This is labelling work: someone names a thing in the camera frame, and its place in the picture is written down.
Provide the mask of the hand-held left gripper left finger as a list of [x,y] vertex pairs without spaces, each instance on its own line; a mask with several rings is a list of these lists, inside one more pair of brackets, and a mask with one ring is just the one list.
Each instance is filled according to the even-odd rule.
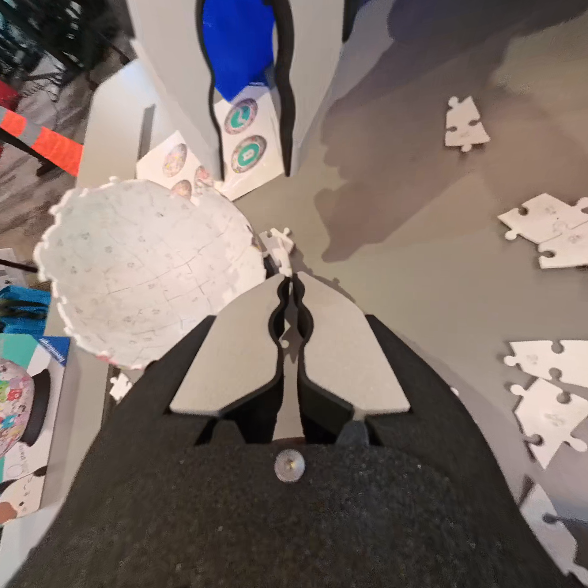
[[231,420],[248,443],[270,443],[283,402],[290,278],[277,274],[241,294],[212,322],[170,410]]

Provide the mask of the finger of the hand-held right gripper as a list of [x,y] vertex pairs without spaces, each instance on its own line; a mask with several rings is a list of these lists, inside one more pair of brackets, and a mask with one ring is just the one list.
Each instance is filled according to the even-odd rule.
[[305,157],[315,123],[324,116],[357,1],[273,1],[273,99],[286,177]]
[[203,1],[127,1],[131,44],[175,129],[214,180],[224,180],[214,72],[203,39]]

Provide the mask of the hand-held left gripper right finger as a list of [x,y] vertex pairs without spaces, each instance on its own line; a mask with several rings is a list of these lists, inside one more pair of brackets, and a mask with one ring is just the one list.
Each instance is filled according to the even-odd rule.
[[333,443],[347,423],[401,415],[409,400],[362,309],[316,277],[293,277],[297,393],[308,443]]

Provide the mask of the colourful 3D puzzle ball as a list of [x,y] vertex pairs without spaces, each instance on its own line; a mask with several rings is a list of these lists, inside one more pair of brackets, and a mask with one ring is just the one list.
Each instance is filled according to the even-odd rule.
[[125,369],[163,357],[266,279],[243,213],[213,187],[185,199],[150,180],[65,192],[35,247],[67,336]]

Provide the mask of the joined white puzzle pieces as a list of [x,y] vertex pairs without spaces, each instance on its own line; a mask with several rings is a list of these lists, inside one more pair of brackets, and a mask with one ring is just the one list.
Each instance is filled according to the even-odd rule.
[[587,587],[587,568],[576,562],[576,539],[558,517],[547,493],[535,484],[520,506],[520,513],[544,551],[565,576]]
[[543,193],[499,215],[504,238],[536,246],[540,269],[587,267],[587,198],[568,204]]
[[511,393],[519,397],[514,415],[528,437],[539,437],[531,444],[531,452],[546,470],[560,449],[569,445],[577,452],[587,452],[587,443],[573,436],[574,430],[587,420],[587,399],[571,394],[568,401],[560,401],[564,391],[552,382],[551,370],[559,372],[559,383],[587,388],[587,341],[561,340],[560,351],[547,340],[510,342],[511,353],[503,358],[509,367],[518,367],[533,377],[524,388],[511,386]]

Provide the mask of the colourful puzzle box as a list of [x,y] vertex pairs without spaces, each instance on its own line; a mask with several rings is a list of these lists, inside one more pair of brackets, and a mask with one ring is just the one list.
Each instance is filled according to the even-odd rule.
[[1,334],[1,527],[40,508],[70,338]]

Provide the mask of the blue storage bin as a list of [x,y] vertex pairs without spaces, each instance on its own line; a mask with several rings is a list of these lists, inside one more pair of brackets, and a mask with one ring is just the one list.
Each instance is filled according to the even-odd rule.
[[203,40],[223,99],[230,102],[247,86],[265,84],[274,24],[266,1],[204,1]]

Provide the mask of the printed instruction sheet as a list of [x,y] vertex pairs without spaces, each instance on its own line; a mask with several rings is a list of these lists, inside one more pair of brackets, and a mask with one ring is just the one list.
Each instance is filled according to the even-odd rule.
[[222,133],[224,181],[214,180],[179,131],[136,164],[137,179],[151,180],[196,203],[209,188],[235,201],[283,174],[279,123],[270,89],[249,85],[215,116]]

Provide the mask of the orange traffic cone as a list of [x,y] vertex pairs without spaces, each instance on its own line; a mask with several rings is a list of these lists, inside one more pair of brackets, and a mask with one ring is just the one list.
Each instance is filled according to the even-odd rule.
[[77,178],[84,146],[6,107],[1,107],[1,142],[31,155],[42,164]]

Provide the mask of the blue bag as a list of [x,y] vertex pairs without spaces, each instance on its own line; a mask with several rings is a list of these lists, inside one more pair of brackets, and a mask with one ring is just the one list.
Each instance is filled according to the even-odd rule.
[[44,336],[51,299],[44,290],[14,285],[1,289],[1,333]]

